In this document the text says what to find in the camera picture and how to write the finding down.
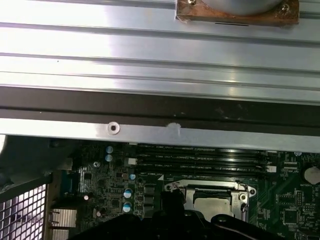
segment motherboard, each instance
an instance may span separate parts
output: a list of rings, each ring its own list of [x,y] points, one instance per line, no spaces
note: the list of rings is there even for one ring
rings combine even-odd
[[[79,232],[150,218],[175,189],[208,221],[227,214],[293,240],[320,230],[320,154],[88,141],[72,158]]]

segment perforated metal mesh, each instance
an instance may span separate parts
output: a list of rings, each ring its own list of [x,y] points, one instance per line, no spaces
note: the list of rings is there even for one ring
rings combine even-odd
[[[46,185],[0,203],[0,240],[41,240]]]

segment screw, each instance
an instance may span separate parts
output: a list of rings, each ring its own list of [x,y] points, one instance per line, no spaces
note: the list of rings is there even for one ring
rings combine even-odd
[[[288,12],[290,9],[289,5],[288,4],[283,4],[282,7],[281,7],[281,11],[283,12]]]
[[[246,196],[245,194],[241,194],[241,195],[240,195],[240,199],[241,199],[241,200],[246,200],[246,198],[247,198],[247,196]]]
[[[95,168],[99,168],[100,165],[101,165],[101,163],[98,162],[98,161],[95,161],[95,162],[93,163],[93,166],[94,166]]]
[[[188,4],[192,6],[196,5],[196,2],[197,2],[196,0],[188,0]]]
[[[108,123],[106,129],[110,135],[116,135],[120,132],[120,125],[117,122],[112,121]]]

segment green circuit board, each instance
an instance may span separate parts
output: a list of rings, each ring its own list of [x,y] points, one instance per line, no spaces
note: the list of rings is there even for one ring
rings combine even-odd
[[[110,154],[106,150],[108,147],[112,147]],[[76,152],[74,157],[81,159],[81,166],[76,170],[80,177],[78,194],[94,193],[94,197],[80,211],[79,231],[125,212],[141,218],[150,217],[161,208],[160,193],[164,186],[182,179],[240,181],[257,191],[249,200],[249,223],[288,239],[298,239],[298,230],[319,231],[320,187],[308,183],[303,172],[311,166],[319,166],[320,154],[265,151],[260,152],[263,159],[259,160],[264,162],[267,169],[263,176],[200,175],[186,174],[181,170],[181,173],[138,172],[135,167],[128,165],[128,159],[135,160],[131,157],[138,147],[126,143],[86,142]],[[204,150],[215,151],[213,148],[197,148],[194,155],[197,156]],[[161,151],[158,151],[156,156],[186,161],[185,152],[185,149],[178,147],[173,155],[163,157]],[[157,161],[153,164],[157,169],[164,166],[158,165]],[[100,209],[103,209],[103,215],[97,214]]]

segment copper heatsink base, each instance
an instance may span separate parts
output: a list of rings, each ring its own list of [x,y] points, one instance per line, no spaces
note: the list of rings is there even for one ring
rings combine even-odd
[[[283,0],[270,11],[252,16],[235,16],[214,10],[201,0],[196,0],[194,5],[188,0],[177,0],[176,18],[181,21],[198,20],[208,22],[286,26],[299,23],[299,0]]]

